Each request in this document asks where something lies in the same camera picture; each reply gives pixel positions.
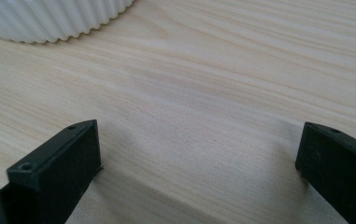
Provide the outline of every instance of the wooden table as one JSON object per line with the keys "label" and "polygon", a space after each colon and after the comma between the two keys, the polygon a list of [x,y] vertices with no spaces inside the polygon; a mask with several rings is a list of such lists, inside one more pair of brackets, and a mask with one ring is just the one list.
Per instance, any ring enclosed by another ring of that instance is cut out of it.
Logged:
{"label": "wooden table", "polygon": [[68,223],[346,223],[294,169],[304,122],[356,137],[356,1],[138,0],[56,44],[0,39],[9,165],[97,119]]}

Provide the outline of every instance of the wood grain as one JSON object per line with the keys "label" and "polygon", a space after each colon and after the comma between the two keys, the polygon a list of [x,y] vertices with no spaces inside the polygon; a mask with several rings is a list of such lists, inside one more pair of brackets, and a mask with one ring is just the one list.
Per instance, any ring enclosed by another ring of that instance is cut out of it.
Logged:
{"label": "wood grain", "polygon": [[346,223],[294,169],[306,120],[356,137],[356,1],[138,0],[56,44],[0,40],[5,170],[97,119],[68,223]]}

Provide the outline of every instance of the black plastic piece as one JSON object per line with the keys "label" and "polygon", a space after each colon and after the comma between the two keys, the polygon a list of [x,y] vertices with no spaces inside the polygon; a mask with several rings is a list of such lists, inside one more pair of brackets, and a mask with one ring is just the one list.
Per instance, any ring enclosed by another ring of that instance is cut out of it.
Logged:
{"label": "black plastic piece", "polygon": [[335,210],[356,224],[356,139],[307,122],[296,169]]}
{"label": "black plastic piece", "polygon": [[7,169],[0,224],[65,223],[101,169],[96,120],[65,128]]}

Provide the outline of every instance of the screw hole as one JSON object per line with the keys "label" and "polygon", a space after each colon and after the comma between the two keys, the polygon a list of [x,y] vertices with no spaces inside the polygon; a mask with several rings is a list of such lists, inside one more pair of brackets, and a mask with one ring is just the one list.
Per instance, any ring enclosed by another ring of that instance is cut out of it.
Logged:
{"label": "screw hole", "polygon": [[330,131],[331,131],[332,133],[341,133],[340,131],[338,131],[338,130],[336,130],[336,129],[330,129]]}
{"label": "screw hole", "polygon": [[26,162],[20,166],[20,169],[24,170],[24,171],[31,170],[32,168],[33,168],[33,165],[30,162]]}

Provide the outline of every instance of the white ribbed object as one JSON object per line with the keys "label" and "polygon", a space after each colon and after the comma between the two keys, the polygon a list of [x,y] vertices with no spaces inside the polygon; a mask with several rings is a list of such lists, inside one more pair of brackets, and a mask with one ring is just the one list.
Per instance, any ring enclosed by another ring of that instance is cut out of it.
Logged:
{"label": "white ribbed object", "polygon": [[0,0],[0,37],[44,43],[89,33],[134,0]]}

